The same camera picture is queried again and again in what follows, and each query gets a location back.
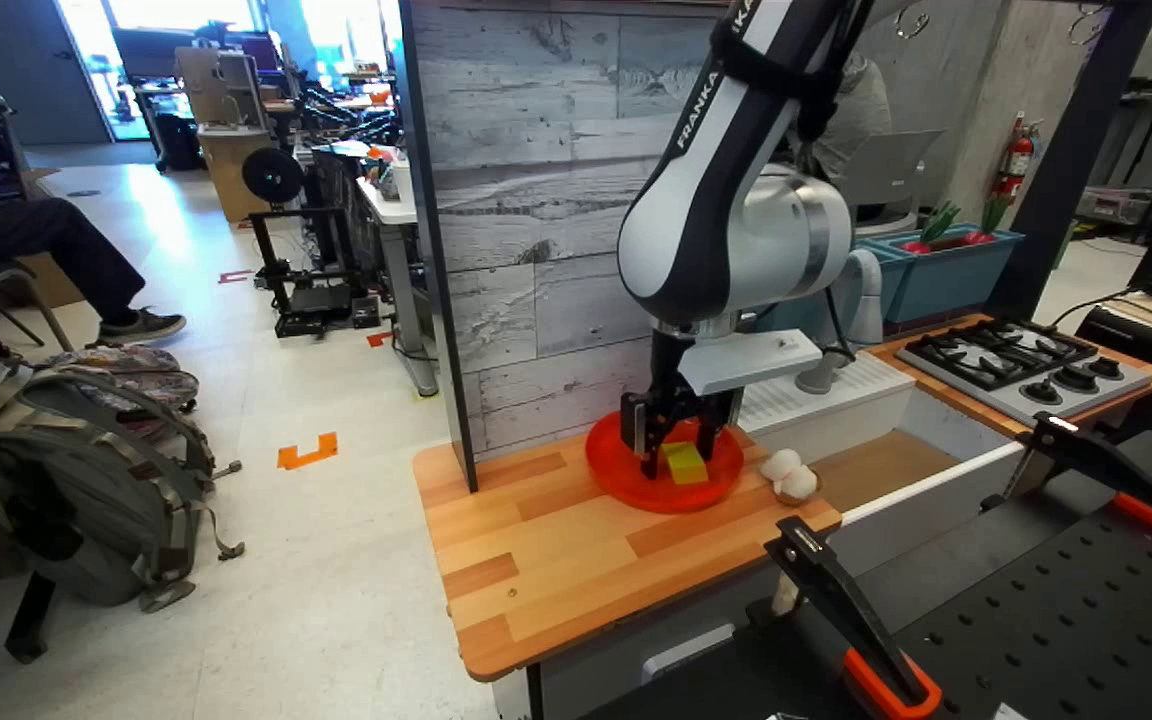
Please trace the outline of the red fire extinguisher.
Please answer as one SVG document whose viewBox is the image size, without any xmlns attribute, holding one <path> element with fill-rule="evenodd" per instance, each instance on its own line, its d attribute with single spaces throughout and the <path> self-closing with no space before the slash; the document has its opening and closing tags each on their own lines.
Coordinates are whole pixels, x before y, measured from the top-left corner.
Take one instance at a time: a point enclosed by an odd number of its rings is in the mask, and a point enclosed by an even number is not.
<svg viewBox="0 0 1152 720">
<path fill-rule="evenodd" d="M 1014 118 L 1010 136 L 998 161 L 995 184 L 992 188 L 992 195 L 1006 200 L 1007 204 L 1011 204 L 1020 196 L 1030 165 L 1033 164 L 1041 145 L 1041 132 L 1039 132 L 1041 122 L 1043 119 L 1028 122 L 1024 111 L 1018 111 Z"/>
</svg>

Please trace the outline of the black 3d printer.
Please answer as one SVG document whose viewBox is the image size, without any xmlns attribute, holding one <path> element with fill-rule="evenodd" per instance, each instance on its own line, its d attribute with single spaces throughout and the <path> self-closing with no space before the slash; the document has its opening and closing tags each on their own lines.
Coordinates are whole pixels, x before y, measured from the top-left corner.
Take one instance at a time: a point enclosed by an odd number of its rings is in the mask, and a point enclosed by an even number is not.
<svg viewBox="0 0 1152 720">
<path fill-rule="evenodd" d="M 270 291 L 275 338 L 320 340 L 329 331 L 379 327 L 379 300 L 347 211 L 326 205 L 306 165 L 282 149 L 257 149 L 238 177 L 268 205 L 247 222 L 262 262 L 253 285 Z"/>
</svg>

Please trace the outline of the toy kitchen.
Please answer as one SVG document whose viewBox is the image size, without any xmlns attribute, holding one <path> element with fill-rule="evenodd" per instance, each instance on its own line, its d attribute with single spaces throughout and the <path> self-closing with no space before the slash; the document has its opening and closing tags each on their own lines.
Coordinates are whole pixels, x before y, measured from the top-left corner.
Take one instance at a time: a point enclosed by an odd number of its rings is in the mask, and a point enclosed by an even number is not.
<svg viewBox="0 0 1152 720">
<path fill-rule="evenodd" d="M 585 714 L 685 632 L 735 623 L 794 515 L 755 469 L 765 434 L 730 495 L 684 514 L 617 501 L 585 455 L 650 384 L 617 233 L 727 9 L 399 0 L 453 435 L 415 469 L 461 659 L 506 717 Z"/>
</svg>

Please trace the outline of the toy stove burner grate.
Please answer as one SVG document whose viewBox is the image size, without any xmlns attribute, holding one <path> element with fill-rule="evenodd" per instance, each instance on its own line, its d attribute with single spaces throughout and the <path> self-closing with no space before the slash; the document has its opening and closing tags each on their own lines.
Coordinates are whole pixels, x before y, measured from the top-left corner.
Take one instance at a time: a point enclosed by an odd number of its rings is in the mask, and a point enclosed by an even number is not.
<svg viewBox="0 0 1152 720">
<path fill-rule="evenodd" d="M 998 391 L 1093 359 L 1092 344 L 1033 323 L 983 320 L 923 334 L 902 346 L 900 361 L 942 382 Z"/>
</svg>

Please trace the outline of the patterned bag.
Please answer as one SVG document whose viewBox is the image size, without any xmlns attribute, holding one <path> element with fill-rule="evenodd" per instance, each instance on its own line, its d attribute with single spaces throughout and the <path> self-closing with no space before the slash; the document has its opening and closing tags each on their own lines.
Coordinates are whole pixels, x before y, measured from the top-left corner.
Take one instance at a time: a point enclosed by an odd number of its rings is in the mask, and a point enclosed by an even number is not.
<svg viewBox="0 0 1152 720">
<path fill-rule="evenodd" d="M 182 414 L 196 410 L 200 389 L 198 378 L 185 372 L 177 357 L 164 348 L 141 344 L 90 344 L 82 350 L 47 357 L 35 367 L 93 373 L 120 388 L 154 397 Z"/>
</svg>

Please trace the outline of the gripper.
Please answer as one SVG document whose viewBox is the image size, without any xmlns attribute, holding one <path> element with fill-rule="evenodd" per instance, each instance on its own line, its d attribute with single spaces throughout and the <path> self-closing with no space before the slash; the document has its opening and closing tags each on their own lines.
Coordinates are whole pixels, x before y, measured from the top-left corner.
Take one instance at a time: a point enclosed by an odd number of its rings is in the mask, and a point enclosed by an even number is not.
<svg viewBox="0 0 1152 720">
<path fill-rule="evenodd" d="M 723 429 L 738 416 L 738 389 L 700 395 L 685 381 L 679 367 L 685 350 L 694 344 L 691 338 L 677 338 L 654 329 L 649 393 L 622 393 L 620 397 L 622 444 L 649 480 L 657 478 L 664 437 L 659 432 L 658 415 L 696 415 L 698 435 L 695 446 L 705 462 L 712 460 L 717 439 Z"/>
</svg>

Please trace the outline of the orange plate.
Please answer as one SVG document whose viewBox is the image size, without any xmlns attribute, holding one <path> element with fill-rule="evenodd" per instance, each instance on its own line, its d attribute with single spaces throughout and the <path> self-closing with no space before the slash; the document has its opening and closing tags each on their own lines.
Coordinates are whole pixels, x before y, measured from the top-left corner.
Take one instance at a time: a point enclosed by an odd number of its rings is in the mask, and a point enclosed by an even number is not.
<svg viewBox="0 0 1152 720">
<path fill-rule="evenodd" d="M 694 442 L 698 435 L 698 420 L 681 420 L 666 437 L 666 444 Z M 700 511 L 723 501 L 735 488 L 745 464 L 744 447 L 748 437 L 740 429 L 726 427 L 717 439 L 713 457 L 707 462 L 708 483 L 680 487 L 669 479 L 659 454 L 657 478 L 649 480 L 641 473 L 637 461 L 622 444 L 620 414 L 604 415 L 589 430 L 585 455 L 594 483 L 617 501 L 645 511 L 684 514 Z"/>
</svg>

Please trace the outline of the grey door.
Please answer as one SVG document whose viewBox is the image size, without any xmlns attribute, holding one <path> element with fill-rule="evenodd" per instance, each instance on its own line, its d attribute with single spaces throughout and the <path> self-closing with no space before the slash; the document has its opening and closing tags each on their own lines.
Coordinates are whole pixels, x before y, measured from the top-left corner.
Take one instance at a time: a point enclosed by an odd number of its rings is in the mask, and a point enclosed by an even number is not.
<svg viewBox="0 0 1152 720">
<path fill-rule="evenodd" d="M 0 94 L 24 146 L 113 142 L 58 0 L 0 0 Z"/>
</svg>

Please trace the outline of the yellow block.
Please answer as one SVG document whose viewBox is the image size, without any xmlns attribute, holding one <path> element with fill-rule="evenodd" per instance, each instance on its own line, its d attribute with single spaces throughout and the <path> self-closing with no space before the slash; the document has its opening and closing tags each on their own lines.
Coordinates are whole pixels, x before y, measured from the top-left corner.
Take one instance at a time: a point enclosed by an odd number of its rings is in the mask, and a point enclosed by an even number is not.
<svg viewBox="0 0 1152 720">
<path fill-rule="evenodd" d="M 690 487 L 708 483 L 707 461 L 694 442 L 670 442 L 660 446 L 660 457 L 675 486 Z"/>
</svg>

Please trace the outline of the grey backpack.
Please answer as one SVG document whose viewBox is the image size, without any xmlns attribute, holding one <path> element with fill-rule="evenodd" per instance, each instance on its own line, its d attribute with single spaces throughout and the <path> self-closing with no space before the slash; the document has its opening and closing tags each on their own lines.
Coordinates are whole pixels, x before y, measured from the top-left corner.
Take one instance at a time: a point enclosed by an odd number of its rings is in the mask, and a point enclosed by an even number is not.
<svg viewBox="0 0 1152 720">
<path fill-rule="evenodd" d="M 219 561 L 241 558 L 209 503 L 221 475 L 182 401 L 94 369 L 0 364 L 0 528 L 84 602 L 184 600 L 204 525 Z"/>
</svg>

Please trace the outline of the grey laptop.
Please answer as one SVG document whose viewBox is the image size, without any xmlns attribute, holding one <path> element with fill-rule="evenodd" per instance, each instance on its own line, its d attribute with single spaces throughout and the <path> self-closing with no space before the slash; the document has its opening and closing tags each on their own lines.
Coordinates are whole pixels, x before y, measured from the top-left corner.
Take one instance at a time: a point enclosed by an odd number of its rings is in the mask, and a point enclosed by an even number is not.
<svg viewBox="0 0 1152 720">
<path fill-rule="evenodd" d="M 942 132 L 924 129 L 865 138 L 838 174 L 838 191 L 856 209 L 911 199 L 925 168 L 925 156 Z"/>
</svg>

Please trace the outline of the white sink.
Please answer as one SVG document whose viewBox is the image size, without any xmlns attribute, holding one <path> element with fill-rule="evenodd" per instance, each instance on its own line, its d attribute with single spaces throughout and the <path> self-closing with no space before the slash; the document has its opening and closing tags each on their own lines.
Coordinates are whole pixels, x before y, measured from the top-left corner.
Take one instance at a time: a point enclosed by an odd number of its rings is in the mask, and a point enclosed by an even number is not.
<svg viewBox="0 0 1152 720">
<path fill-rule="evenodd" d="M 1005 488 L 1021 445 L 914 389 L 895 429 L 814 464 L 842 524 L 829 535 L 855 577 L 942 536 Z"/>
</svg>

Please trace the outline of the white desk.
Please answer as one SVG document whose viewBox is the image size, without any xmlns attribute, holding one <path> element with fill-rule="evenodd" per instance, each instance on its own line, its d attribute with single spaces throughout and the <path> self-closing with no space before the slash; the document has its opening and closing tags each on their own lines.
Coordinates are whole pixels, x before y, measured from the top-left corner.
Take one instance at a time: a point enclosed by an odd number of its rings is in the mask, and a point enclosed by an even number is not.
<svg viewBox="0 0 1152 720">
<path fill-rule="evenodd" d="M 412 260 L 419 258 L 419 253 L 414 251 L 416 211 L 411 202 L 401 197 L 387 199 L 380 188 L 365 176 L 353 181 L 353 190 L 364 200 L 367 227 L 380 249 L 381 278 L 391 297 L 392 350 L 410 376 L 417 396 L 434 397 L 439 392 L 435 381 L 438 359 L 435 353 L 426 347 L 420 314 L 420 306 L 429 306 L 429 296 L 412 282 Z"/>
</svg>

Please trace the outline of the person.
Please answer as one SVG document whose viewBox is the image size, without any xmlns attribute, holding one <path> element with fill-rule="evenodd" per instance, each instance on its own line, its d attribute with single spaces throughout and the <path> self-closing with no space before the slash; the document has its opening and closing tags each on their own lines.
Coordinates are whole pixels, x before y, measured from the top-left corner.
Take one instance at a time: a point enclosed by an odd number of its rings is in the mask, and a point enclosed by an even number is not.
<svg viewBox="0 0 1152 720">
<path fill-rule="evenodd" d="M 892 131 L 886 82 L 872 59 L 852 51 L 836 101 L 836 113 L 810 151 L 814 174 L 823 179 L 841 176 L 869 137 Z"/>
<path fill-rule="evenodd" d="M 40 253 L 51 256 L 99 314 L 100 343 L 161 340 L 185 328 L 182 314 L 131 305 L 145 278 L 73 202 L 46 197 L 0 204 L 0 265 Z"/>
</svg>

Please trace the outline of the blue planter with toy vegetables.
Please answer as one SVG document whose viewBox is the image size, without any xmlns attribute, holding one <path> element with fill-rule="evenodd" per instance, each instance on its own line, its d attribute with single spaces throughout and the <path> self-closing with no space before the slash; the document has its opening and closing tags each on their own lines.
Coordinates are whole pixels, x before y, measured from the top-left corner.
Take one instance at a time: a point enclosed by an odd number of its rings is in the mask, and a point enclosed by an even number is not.
<svg viewBox="0 0 1152 720">
<path fill-rule="evenodd" d="M 991 199 L 979 222 L 961 222 L 960 206 L 946 200 L 914 232 L 861 237 L 858 247 L 899 270 L 893 281 L 882 279 L 884 328 L 908 331 L 980 310 L 1025 238 L 998 227 L 1007 209 L 1006 197 Z"/>
</svg>

